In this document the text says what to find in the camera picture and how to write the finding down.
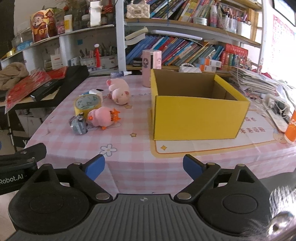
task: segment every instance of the cartoon god of wealth figure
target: cartoon god of wealth figure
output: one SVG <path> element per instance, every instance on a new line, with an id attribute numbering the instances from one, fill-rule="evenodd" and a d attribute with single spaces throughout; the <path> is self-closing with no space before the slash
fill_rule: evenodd
<path id="1" fill-rule="evenodd" d="M 31 27 L 34 43 L 57 35 L 53 12 L 50 9 L 35 13 Z"/>

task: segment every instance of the pink chicken toy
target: pink chicken toy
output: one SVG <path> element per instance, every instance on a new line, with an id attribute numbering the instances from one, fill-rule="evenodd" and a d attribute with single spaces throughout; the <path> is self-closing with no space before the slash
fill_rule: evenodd
<path id="1" fill-rule="evenodd" d="M 102 130 L 105 130 L 108 126 L 116 123 L 121 118 L 118 117 L 120 112 L 105 106 L 99 109 L 92 110 L 87 115 L 87 119 L 93 126 L 100 126 Z"/>
<path id="2" fill-rule="evenodd" d="M 119 105 L 128 103 L 130 97 L 129 86 L 124 79 L 107 80 L 112 100 Z"/>

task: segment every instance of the tablecloth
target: tablecloth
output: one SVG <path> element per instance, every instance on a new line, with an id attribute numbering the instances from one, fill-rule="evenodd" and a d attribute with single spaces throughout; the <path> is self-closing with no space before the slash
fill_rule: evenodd
<path id="1" fill-rule="evenodd" d="M 222 168 L 246 164 L 258 177 L 292 172 L 296 167 L 295 144 L 287 144 L 273 124 L 250 110 L 236 139 L 209 141 L 153 141 L 150 88 L 141 76 L 126 76 L 131 98 L 119 106 L 107 97 L 108 77 L 91 77 L 81 83 L 44 121 L 27 144 L 43 142 L 46 158 L 39 166 L 51 163 L 65 168 L 85 163 L 97 154 L 106 159 L 105 170 L 96 182 L 113 196 L 117 193 L 175 195 L 192 179 L 185 173 L 182 159 L 190 153 L 200 161 L 215 162 Z M 103 106 L 120 111 L 121 120 L 106 130 L 97 129 L 76 136 L 69 126 L 74 115 L 74 100 L 90 89 L 104 89 Z"/>

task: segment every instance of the yellow tape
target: yellow tape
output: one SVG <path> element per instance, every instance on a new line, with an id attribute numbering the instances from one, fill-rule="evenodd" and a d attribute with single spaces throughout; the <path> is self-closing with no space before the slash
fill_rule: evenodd
<path id="1" fill-rule="evenodd" d="M 94 105 L 90 105 L 90 107 L 85 107 L 85 108 L 79 108 L 77 106 L 77 102 L 81 99 L 84 99 L 85 97 L 87 96 L 95 96 L 96 97 L 96 100 L 93 101 L 95 102 Z M 83 112 L 83 116 L 84 118 L 87 118 L 87 115 L 89 112 L 91 112 L 92 110 L 94 109 L 99 109 L 100 107 L 102 107 L 102 102 L 101 102 L 101 99 L 99 96 L 95 95 L 95 94 L 87 94 L 87 95 L 82 95 L 82 96 L 79 96 L 75 101 L 74 101 L 74 110 L 75 110 L 75 115 L 78 115 L 80 112 Z"/>

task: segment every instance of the gray ribbed plate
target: gray ribbed plate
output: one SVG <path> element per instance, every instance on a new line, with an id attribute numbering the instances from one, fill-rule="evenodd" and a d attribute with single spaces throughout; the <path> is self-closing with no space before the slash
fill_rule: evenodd
<path id="1" fill-rule="evenodd" d="M 97 204 L 71 230 L 53 235 L 17 231 L 8 241 L 238 241 L 208 227 L 192 206 L 170 195 L 119 194 L 111 203 Z"/>

